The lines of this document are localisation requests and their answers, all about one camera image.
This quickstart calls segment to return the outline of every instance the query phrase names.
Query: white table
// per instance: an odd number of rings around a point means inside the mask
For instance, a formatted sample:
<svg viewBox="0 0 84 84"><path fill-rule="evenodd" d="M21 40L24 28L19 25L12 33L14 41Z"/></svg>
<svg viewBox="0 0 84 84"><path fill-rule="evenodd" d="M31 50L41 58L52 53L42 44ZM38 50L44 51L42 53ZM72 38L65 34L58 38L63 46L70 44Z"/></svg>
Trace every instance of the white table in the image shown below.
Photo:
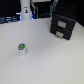
<svg viewBox="0 0 84 84"><path fill-rule="evenodd" d="M0 25L0 84L84 84L84 27L76 23L68 41L50 25L49 18Z"/></svg>

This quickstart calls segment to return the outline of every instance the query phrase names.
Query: white wall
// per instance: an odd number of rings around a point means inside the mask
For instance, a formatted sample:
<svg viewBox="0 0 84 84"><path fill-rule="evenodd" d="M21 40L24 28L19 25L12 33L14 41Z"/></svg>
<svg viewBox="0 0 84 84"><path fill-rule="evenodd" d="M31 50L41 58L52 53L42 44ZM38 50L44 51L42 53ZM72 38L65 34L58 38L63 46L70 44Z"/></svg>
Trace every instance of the white wall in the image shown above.
<svg viewBox="0 0 84 84"><path fill-rule="evenodd" d="M44 1L51 1L51 0L32 0L33 2L44 2Z"/></svg>

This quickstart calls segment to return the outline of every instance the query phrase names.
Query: black device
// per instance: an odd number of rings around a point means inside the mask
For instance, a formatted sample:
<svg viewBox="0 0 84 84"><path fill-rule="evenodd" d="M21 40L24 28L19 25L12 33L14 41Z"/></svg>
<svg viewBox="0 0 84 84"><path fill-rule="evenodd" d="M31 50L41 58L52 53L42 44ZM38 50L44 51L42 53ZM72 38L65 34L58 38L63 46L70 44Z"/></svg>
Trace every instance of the black device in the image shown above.
<svg viewBox="0 0 84 84"><path fill-rule="evenodd" d="M75 7L70 4L58 3L52 15L50 32L69 40L75 23Z"/></svg>

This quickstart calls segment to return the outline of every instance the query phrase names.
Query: black box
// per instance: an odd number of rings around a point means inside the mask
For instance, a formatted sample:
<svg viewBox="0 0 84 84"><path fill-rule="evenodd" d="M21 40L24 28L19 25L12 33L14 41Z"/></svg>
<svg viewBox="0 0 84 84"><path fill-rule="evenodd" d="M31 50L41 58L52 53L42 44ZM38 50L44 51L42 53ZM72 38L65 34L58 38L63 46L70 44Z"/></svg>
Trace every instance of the black box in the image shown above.
<svg viewBox="0 0 84 84"><path fill-rule="evenodd" d="M53 12L52 24L72 31L75 23L75 7L69 4L59 3Z"/></svg>
<svg viewBox="0 0 84 84"><path fill-rule="evenodd" d="M69 31L67 29L61 28L53 24L51 24L50 32L58 37L65 38L67 40L70 40L71 35L72 35L72 31Z"/></svg>

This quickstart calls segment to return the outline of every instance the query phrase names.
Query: dark background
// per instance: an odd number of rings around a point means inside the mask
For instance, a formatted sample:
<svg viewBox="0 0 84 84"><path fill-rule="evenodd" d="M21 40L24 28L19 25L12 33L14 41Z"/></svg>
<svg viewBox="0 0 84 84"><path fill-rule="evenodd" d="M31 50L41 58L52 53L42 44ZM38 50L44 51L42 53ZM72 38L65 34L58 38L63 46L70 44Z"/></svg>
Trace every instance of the dark background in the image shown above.
<svg viewBox="0 0 84 84"><path fill-rule="evenodd" d="M84 26L84 1L83 0L59 0L64 3L76 6L76 19ZM1 0L0 1L0 17L13 16L16 12L21 11L20 0Z"/></svg>

